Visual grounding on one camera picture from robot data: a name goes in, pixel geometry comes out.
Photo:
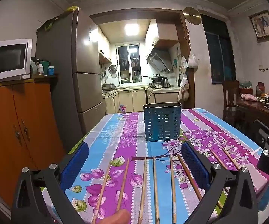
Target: floral tablecloth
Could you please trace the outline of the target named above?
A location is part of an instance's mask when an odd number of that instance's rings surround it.
[[[225,148],[239,167],[246,166],[259,195],[269,176],[256,168],[262,149],[245,135],[221,119],[203,109],[182,110],[181,134],[178,140],[149,142],[145,139],[144,114],[125,113],[106,115],[83,139],[89,146],[89,157],[79,172],[74,184],[65,191],[73,207],[86,222],[91,222],[98,202],[104,178],[107,178],[97,223],[112,215],[120,196],[122,179],[127,160],[129,168],[123,193],[122,209],[131,213],[129,223],[137,223],[142,191],[142,176],[145,156],[155,156],[160,222],[171,223],[172,200],[168,156],[181,154],[181,144],[190,142],[211,162],[217,162],[209,147],[224,161],[228,169],[236,170],[221,147]],[[193,191],[178,158],[173,157],[174,182],[176,187],[177,223],[184,223],[198,205]],[[109,162],[110,172],[105,176]],[[147,160],[147,187],[143,223],[154,223],[154,185],[152,160]],[[47,207],[55,218],[57,214],[45,189]]]

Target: perforated basket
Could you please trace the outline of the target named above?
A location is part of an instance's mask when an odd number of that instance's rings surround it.
[[[144,105],[146,140],[166,141],[179,138],[180,103],[155,103]]]

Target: cabinet handle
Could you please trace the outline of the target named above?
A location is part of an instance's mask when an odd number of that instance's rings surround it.
[[[17,140],[19,141],[19,144],[22,146],[20,133],[19,133],[19,131],[16,130],[16,126],[14,124],[13,124],[13,128],[15,130],[15,136],[16,136]]]
[[[24,120],[23,120],[23,118],[21,118],[21,122],[22,122],[22,124],[23,124],[23,131],[24,131],[24,133],[25,133],[25,135],[27,136],[27,140],[28,141],[30,141],[30,136],[29,136],[29,132],[27,131],[27,127],[24,125]]]

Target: framed picture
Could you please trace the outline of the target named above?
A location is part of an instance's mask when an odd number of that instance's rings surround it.
[[[255,30],[257,41],[269,41],[269,11],[265,10],[249,17]]]

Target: hanging plate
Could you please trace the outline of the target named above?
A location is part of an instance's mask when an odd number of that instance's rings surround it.
[[[116,71],[117,71],[117,66],[116,65],[110,65],[110,67],[109,67],[109,72],[111,73],[111,74],[114,74],[114,73],[116,73]]]
[[[200,13],[192,7],[186,7],[183,9],[183,15],[185,19],[191,24],[199,25],[201,23]]]

